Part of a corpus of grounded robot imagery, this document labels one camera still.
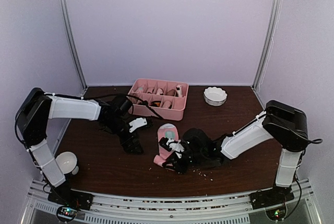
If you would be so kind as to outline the pink patterned sock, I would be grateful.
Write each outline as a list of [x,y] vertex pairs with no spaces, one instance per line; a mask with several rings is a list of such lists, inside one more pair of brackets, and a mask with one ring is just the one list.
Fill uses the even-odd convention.
[[173,149],[168,146],[174,141],[178,141],[178,131],[175,125],[171,123],[163,124],[158,128],[158,147],[159,153],[154,157],[154,164],[163,167],[168,157],[173,153]]

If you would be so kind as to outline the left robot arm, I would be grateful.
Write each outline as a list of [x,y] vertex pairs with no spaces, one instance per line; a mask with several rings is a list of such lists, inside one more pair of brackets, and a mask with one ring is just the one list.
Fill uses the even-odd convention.
[[119,137],[128,154],[141,155],[144,150],[136,130],[147,126],[148,120],[138,117],[127,123],[123,119],[132,107],[130,95],[116,94],[112,101],[102,97],[83,98],[46,93],[33,88],[15,116],[15,134],[51,186],[51,192],[63,205],[75,201],[75,193],[61,171],[47,144],[47,123],[52,119],[81,119],[98,121]]

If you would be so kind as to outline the left aluminium corner post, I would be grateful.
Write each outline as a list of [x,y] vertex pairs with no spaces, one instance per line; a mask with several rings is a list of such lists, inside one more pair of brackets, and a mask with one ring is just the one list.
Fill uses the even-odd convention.
[[76,73],[78,75],[80,84],[83,88],[83,90],[87,89],[87,83],[83,74],[83,70],[81,67],[81,63],[79,60],[76,44],[75,44],[75,39],[73,35],[73,30],[71,28],[71,23],[70,23],[70,17],[68,13],[68,7],[67,7],[67,0],[59,0],[60,6],[61,6],[61,11],[62,11],[62,16],[63,16],[63,22],[65,26],[65,33],[66,33],[66,39],[68,42],[70,54],[72,57],[72,60],[74,62],[74,67],[76,70]]

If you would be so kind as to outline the right aluminium corner post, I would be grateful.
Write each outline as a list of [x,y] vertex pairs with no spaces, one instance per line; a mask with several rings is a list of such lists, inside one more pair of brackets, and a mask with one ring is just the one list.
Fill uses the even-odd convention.
[[260,91],[260,84],[262,83],[263,77],[265,75],[265,71],[270,57],[271,47],[273,44],[273,36],[276,30],[280,14],[281,1],[282,0],[272,0],[271,12],[269,16],[269,22],[264,40],[264,45],[261,52],[258,69],[253,82],[253,90],[255,92]]

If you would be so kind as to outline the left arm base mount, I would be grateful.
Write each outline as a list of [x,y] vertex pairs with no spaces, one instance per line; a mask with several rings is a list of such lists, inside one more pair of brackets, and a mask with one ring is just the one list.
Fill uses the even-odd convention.
[[75,191],[69,187],[51,188],[51,192],[47,197],[48,201],[60,205],[69,206],[74,209],[90,210],[93,195]]

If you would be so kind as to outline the pink divided organizer box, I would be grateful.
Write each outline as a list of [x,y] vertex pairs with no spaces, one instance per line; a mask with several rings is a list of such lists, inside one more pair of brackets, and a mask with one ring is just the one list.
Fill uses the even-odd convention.
[[[175,87],[182,85],[180,98]],[[189,85],[180,81],[139,78],[132,85],[130,100],[133,107],[130,113],[140,116],[158,116],[165,120],[180,121],[186,108]]]

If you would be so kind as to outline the brown cream striped sock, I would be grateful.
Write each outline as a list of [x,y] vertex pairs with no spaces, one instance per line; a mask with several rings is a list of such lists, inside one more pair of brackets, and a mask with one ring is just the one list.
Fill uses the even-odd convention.
[[175,87],[175,90],[176,90],[177,96],[181,98],[183,96],[183,94],[182,94],[182,85],[177,85]]

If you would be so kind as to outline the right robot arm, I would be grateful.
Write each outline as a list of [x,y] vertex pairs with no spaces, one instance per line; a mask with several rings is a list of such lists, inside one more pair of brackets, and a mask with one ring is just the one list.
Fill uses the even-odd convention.
[[268,200],[273,204],[280,203],[290,192],[306,148],[323,142],[321,138],[309,139],[307,117],[303,111],[276,100],[270,100],[266,108],[244,127],[215,140],[198,128],[187,130],[179,138],[171,134],[172,128],[172,124],[159,127],[159,154],[153,161],[180,174],[184,174],[191,164],[219,167],[225,161],[275,139],[282,151],[273,188],[266,191]]

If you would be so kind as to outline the aluminium corner post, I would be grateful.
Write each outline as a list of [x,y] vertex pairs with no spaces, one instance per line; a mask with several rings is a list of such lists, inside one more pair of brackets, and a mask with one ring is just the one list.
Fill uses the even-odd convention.
[[281,1],[282,0],[272,0],[271,12],[269,16],[269,22],[264,40],[264,45],[261,52],[258,69],[253,82],[253,90],[255,92],[260,91],[260,84],[262,83],[263,77],[265,75],[265,71],[270,57],[271,47],[273,44],[273,36],[276,30],[280,14]]
[[68,13],[68,7],[67,7],[67,0],[59,0],[60,6],[61,6],[61,11],[62,11],[62,16],[63,16],[63,22],[65,26],[65,33],[66,33],[66,39],[68,42],[70,54],[72,57],[72,60],[74,62],[74,67],[76,70],[76,73],[78,75],[80,84],[83,88],[83,90],[87,89],[87,83],[83,74],[83,70],[81,67],[81,63],[79,60],[76,44],[75,44],[75,39],[73,35],[73,30],[71,28],[71,23],[70,23],[70,17]]

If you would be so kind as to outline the aluminium front rail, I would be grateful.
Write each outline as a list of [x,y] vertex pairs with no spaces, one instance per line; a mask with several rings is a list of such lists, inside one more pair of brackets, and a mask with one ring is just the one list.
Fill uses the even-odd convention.
[[[308,179],[292,185],[295,199],[287,201],[284,221],[272,221],[269,207],[254,209],[249,192],[216,196],[150,198],[110,194],[93,195],[90,210],[82,210],[70,223],[325,223]],[[44,183],[33,180],[19,223],[61,223],[55,217],[59,204],[49,202]]]

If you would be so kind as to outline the white scalloped bowl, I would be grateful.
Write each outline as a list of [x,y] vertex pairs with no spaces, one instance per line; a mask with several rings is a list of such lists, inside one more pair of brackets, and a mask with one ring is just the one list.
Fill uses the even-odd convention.
[[225,103],[228,94],[219,87],[208,87],[204,90],[204,100],[208,105],[219,107]]

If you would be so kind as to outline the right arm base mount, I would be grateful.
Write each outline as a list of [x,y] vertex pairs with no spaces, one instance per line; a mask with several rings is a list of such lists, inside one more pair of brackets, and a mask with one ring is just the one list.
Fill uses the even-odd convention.
[[249,199],[253,209],[260,209],[291,201],[294,194],[290,187],[273,187],[253,192],[249,194]]

